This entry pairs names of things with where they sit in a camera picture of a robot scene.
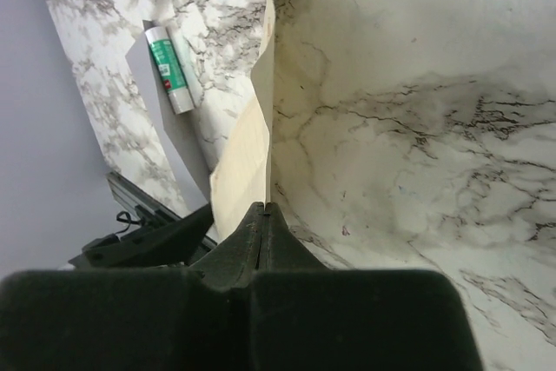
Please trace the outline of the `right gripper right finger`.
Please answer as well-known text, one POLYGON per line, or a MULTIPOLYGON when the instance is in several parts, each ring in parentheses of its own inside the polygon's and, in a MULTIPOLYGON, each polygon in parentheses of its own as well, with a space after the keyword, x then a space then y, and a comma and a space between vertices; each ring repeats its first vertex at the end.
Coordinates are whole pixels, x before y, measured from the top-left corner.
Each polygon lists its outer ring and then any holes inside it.
POLYGON ((290 231, 276 203, 262 204, 260 232, 260 272, 328 271, 290 231))

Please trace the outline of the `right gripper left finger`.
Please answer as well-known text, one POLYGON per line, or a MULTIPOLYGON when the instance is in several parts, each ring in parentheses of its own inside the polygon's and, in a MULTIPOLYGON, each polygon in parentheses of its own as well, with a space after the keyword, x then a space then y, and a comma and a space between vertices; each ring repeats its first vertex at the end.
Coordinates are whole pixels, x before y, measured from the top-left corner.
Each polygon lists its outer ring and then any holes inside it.
POLYGON ((219 291, 247 287, 259 259, 263 217, 264 204, 254 202, 235 232, 188 267, 188 272, 219 291))

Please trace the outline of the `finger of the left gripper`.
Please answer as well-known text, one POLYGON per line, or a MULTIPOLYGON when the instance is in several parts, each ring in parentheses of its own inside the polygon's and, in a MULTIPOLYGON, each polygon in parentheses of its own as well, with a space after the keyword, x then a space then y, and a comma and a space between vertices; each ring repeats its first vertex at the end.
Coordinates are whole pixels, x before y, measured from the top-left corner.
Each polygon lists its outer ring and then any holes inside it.
POLYGON ((189 265, 215 247, 207 237, 213 226, 212 208, 206 204, 192 214, 174 219, 161 210, 153 213, 139 207, 139 220, 123 211, 116 219, 136 225, 89 242, 82 248, 83 267, 157 267, 183 263, 189 265))

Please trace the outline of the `beige letter paper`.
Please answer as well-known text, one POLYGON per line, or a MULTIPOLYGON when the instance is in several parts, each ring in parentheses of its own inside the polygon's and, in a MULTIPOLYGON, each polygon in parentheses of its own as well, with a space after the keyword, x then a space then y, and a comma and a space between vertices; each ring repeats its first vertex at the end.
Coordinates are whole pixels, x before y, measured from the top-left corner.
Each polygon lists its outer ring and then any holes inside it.
POLYGON ((275 71, 275 3, 267 0, 263 37, 250 73, 255 95, 237 120, 210 177, 219 238, 227 239, 254 202, 270 201, 275 71))

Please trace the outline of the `grey envelope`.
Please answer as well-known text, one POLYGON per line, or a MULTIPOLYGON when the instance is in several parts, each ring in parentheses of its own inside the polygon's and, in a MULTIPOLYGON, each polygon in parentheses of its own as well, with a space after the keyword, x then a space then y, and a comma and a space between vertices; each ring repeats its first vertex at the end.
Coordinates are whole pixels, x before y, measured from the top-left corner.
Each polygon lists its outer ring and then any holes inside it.
POLYGON ((160 25, 144 21, 142 26, 143 31, 129 49, 126 60, 180 194, 188 208, 198 209, 209 202, 210 186, 209 166, 196 136, 193 109, 179 115, 173 111, 145 36, 145 30, 160 25))

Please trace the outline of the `green white glue stick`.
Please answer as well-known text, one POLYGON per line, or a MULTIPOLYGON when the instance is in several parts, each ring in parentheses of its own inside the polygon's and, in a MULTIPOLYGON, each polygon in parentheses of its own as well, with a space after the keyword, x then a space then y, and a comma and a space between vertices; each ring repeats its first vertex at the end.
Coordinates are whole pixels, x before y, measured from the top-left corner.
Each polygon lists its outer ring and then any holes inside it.
POLYGON ((194 103, 189 84, 169 33, 162 26, 154 26, 145 30, 145 36, 173 111, 177 115, 191 111, 194 103))

